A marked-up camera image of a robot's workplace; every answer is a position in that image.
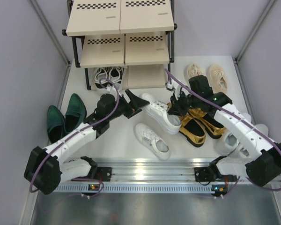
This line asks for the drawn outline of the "white sneaker one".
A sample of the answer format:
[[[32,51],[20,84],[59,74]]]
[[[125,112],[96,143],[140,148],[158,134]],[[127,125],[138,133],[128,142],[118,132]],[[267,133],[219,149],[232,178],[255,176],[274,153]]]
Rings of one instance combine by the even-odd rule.
[[[178,116],[168,113],[169,107],[167,104],[157,100],[149,93],[140,94],[140,98],[149,102],[143,110],[147,115],[154,118],[165,132],[171,135],[179,132],[181,121]]]
[[[167,143],[150,127],[139,123],[135,126],[134,132],[138,141],[149,149],[159,160],[165,161],[170,158],[170,149]]]

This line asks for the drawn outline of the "black white sneaker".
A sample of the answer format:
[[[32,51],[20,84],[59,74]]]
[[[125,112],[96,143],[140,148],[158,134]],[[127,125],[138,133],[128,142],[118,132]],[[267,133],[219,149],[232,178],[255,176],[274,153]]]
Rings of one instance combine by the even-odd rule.
[[[93,77],[94,77],[94,86],[96,87],[96,90],[101,93],[105,93],[108,81],[106,78],[108,78],[108,67],[98,67],[94,70]]]
[[[122,90],[125,75],[125,67],[111,67],[108,73],[108,78],[116,85],[119,90]]]

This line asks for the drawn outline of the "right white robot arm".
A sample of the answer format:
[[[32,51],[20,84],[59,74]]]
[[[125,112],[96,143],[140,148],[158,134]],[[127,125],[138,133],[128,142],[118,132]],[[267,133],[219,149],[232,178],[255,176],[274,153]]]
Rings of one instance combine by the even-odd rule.
[[[191,109],[200,109],[231,132],[247,151],[246,155],[240,153],[238,156],[220,154],[205,168],[206,174],[200,173],[200,180],[219,181],[231,175],[245,177],[252,184],[264,188],[281,175],[281,143],[252,125],[226,94],[213,93],[207,77],[193,77],[186,86],[170,72],[167,74],[167,89],[173,92],[169,114],[184,116]]]

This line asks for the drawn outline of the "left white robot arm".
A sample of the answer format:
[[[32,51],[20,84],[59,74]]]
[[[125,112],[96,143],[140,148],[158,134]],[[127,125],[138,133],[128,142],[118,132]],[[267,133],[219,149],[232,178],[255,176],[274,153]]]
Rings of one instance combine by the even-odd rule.
[[[30,182],[30,191],[35,187],[48,195],[61,183],[77,178],[92,181],[97,177],[96,162],[89,157],[74,161],[68,159],[81,147],[100,137],[109,127],[110,121],[120,116],[131,118],[150,103],[130,90],[125,90],[130,101],[118,94],[104,94],[95,111],[71,133],[45,148],[35,147],[27,162],[24,177]]]

